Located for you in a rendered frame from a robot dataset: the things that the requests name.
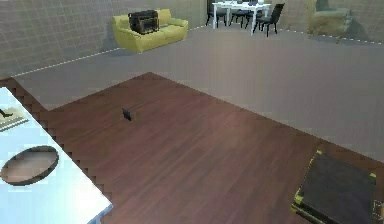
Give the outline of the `black box with orange trim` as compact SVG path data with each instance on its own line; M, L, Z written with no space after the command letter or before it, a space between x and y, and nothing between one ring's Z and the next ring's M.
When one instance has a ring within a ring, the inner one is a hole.
M159 30L158 13L145 10L128 14L130 28L139 34L149 34Z

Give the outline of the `black box with yellow corners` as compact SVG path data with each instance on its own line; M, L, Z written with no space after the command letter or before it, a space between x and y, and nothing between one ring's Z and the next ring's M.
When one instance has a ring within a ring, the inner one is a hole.
M311 224L380 224L375 191L375 173L317 150L290 209Z

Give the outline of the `yellow sofa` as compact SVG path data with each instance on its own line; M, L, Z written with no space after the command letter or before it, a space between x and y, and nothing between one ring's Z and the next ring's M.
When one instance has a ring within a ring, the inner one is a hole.
M120 48L142 53L157 47L184 40L187 37L188 21L173 18L169 9L157 10L159 30L140 34L131 29L128 15L112 18L115 41Z

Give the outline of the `black dining chair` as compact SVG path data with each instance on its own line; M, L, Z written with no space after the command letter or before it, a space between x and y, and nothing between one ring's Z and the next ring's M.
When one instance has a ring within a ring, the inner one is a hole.
M247 27L250 21L250 18L253 16L253 12L251 10L237 10L232 13L230 24L234 21L238 21L241 19L240 27Z
M283 8L284 3L276 4L271 15L267 17L262 17L260 13L257 13L253 32L256 30L266 31L266 36L269 36L269 29L271 25L274 26L274 32L277 32L277 23L280 19Z
M222 18L224 23L227 23L226 10L223 8L214 9L214 3L216 0L206 0L207 3L207 20L206 22L212 21L215 25L218 25L219 19Z

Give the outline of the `white dining table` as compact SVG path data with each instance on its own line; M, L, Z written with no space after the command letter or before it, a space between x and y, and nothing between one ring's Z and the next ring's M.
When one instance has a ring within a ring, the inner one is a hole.
M251 10L254 15L252 17L252 24L250 28L250 35L253 35L253 27L255 25L256 21L256 13L258 10L263 10L264 15L267 16L269 13L269 7L270 4L266 4L264 0L258 0L257 4L250 5L249 3L238 3L237 0L230 0L230 1L220 1L214 3L214 9L217 8L224 8L226 10L227 14L227 23L226 25L229 25L230 22L230 13L232 10L239 9L239 10Z

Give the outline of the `striped beige book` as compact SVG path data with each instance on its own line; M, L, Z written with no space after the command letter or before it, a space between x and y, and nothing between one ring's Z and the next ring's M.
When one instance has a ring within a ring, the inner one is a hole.
M28 118L21 109L10 107L4 109L3 112L6 114L6 117L0 113L0 132L28 122Z

